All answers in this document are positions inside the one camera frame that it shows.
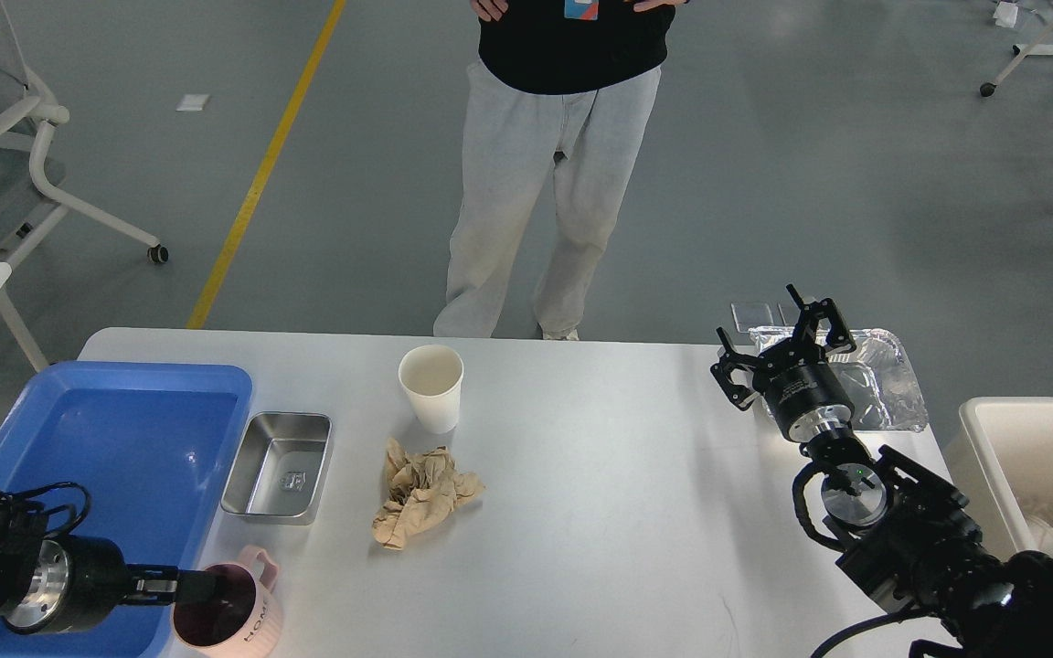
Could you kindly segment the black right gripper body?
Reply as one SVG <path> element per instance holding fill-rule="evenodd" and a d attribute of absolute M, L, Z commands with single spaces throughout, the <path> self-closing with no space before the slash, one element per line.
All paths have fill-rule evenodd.
<path fill-rule="evenodd" d="M 750 383 L 786 440 L 807 444 L 828 430 L 851 430 L 854 403 L 824 362 L 756 358 Z"/>

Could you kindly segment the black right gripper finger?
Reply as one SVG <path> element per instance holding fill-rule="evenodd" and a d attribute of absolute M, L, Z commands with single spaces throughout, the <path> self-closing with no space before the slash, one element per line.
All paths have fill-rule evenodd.
<path fill-rule="evenodd" d="M 770 361 L 764 356 L 749 355 L 735 348 L 723 326 L 719 326 L 716 333 L 720 348 L 718 361 L 710 367 L 710 374 L 735 408 L 751 408 L 769 385 Z"/>
<path fill-rule="evenodd" d="M 803 297 L 793 284 L 786 284 L 786 291 L 798 310 L 797 320 L 787 340 L 787 354 L 799 359 L 827 359 L 830 355 L 853 353 L 857 348 L 843 314 L 831 297 L 822 300 Z"/>

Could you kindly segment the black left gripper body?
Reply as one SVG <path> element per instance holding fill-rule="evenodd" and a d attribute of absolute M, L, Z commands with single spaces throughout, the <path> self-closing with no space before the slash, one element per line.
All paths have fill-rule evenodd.
<path fill-rule="evenodd" d="M 41 540 L 12 566 L 3 621 L 17 634 L 88 631 L 120 604 L 130 571 L 117 543 L 62 535 Z"/>

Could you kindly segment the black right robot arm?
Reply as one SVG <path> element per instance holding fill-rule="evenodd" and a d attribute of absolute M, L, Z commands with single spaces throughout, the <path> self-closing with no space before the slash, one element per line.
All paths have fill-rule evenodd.
<path fill-rule="evenodd" d="M 792 482 L 795 519 L 881 609 L 832 634 L 815 657 L 916 618 L 937 618 L 954 645 L 915 640 L 911 657 L 1053 657 L 1053 557 L 1037 550 L 994 557 L 960 490 L 894 447 L 870 454 L 830 367 L 830 355 L 856 348 L 843 314 L 830 297 L 787 292 L 798 310 L 792 334 L 749 355 L 719 328 L 710 374 L 736 408 L 764 400 L 807 459 Z"/>

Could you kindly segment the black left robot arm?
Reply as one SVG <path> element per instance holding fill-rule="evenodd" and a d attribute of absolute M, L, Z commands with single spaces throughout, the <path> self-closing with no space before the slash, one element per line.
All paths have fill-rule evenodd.
<path fill-rule="evenodd" d="M 84 632 L 114 609 L 212 602 L 220 579 L 205 570 L 130 565 L 106 538 L 77 534 L 92 497 L 47 507 L 41 497 L 82 484 L 0 490 L 0 620 L 16 634 Z"/>

